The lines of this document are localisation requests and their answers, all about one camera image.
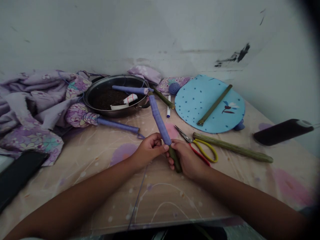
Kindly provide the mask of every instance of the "purple wrapped stick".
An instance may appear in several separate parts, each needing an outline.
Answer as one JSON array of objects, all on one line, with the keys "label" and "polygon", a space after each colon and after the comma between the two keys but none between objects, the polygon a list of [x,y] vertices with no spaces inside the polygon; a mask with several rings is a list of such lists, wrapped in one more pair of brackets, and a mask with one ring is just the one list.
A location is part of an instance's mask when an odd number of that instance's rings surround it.
[{"label": "purple wrapped stick", "polygon": [[135,93],[135,94],[141,94],[146,95],[149,91],[153,92],[153,89],[151,88],[134,88],[134,87],[124,87],[124,86],[112,86],[113,90],[118,90],[122,92],[127,93]]},{"label": "purple wrapped stick", "polygon": [[138,138],[144,139],[145,137],[139,133],[140,128],[132,127],[129,125],[112,122],[101,118],[99,114],[89,112],[86,105],[83,103],[73,104],[65,115],[66,121],[73,127],[87,127],[90,124],[93,125],[107,125],[109,127],[120,128],[122,130],[130,131],[138,134]]},{"label": "purple wrapped stick", "polygon": [[157,103],[156,103],[156,99],[154,98],[154,95],[153,95],[152,92],[149,92],[148,95],[149,95],[149,102],[150,102],[153,118],[156,121],[156,124],[158,126],[159,132],[160,132],[160,134],[162,136],[163,142],[169,146],[169,154],[170,154],[170,157],[174,161],[174,167],[176,169],[176,172],[180,173],[180,172],[182,172],[180,161],[177,158],[177,155],[176,155],[174,149],[171,147],[171,143],[172,142],[171,142],[171,139],[169,137],[169,134],[168,134],[168,131],[166,129],[166,126],[164,125],[164,122],[163,122],[163,120],[161,118],[161,115],[160,115],[160,112],[159,112],[159,109],[158,109],[158,106],[157,106]]}]

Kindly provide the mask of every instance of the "hand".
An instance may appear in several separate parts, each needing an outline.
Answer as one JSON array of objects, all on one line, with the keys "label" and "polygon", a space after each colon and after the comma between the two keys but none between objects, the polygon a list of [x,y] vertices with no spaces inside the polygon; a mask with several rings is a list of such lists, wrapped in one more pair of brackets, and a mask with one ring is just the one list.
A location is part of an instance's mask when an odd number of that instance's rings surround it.
[{"label": "hand", "polygon": [[141,142],[132,156],[138,159],[140,167],[144,167],[154,158],[169,150],[168,145],[161,144],[161,134],[153,133]]},{"label": "hand", "polygon": [[[199,178],[206,169],[205,163],[192,151],[190,145],[178,139],[172,139],[171,147],[176,150],[177,156],[180,159],[180,164],[183,173],[190,179],[195,180]],[[170,168],[174,170],[174,161],[166,153],[169,160]]]}]

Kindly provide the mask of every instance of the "smartphone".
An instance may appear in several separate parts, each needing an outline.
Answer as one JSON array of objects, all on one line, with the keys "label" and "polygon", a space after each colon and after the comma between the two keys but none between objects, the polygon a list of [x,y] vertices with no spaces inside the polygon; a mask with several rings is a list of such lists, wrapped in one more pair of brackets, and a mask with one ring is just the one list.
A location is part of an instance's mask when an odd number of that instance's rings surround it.
[{"label": "smartphone", "polygon": [[0,214],[49,157],[48,153],[26,151],[0,174]]}]

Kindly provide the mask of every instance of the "person's left hand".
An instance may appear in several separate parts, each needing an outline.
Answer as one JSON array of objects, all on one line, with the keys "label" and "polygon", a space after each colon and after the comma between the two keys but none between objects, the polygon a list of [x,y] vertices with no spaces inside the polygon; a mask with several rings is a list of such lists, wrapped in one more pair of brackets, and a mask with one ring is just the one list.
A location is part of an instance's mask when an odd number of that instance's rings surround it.
[{"label": "person's left hand", "polygon": [[154,158],[169,150],[168,145],[161,145],[161,134],[153,133],[146,137],[132,155],[141,167],[146,166]]}]

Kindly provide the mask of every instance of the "person's right hand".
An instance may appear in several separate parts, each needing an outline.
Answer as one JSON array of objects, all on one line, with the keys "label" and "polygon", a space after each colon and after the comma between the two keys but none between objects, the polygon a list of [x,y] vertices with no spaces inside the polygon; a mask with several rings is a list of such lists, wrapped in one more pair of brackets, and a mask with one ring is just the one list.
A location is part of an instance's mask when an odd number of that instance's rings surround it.
[{"label": "person's right hand", "polygon": [[[199,178],[205,168],[208,166],[192,151],[190,145],[178,139],[172,139],[171,147],[176,150],[177,156],[180,159],[180,164],[183,173],[190,179]],[[169,160],[170,168],[174,170],[174,161],[166,152],[166,157]]]}]

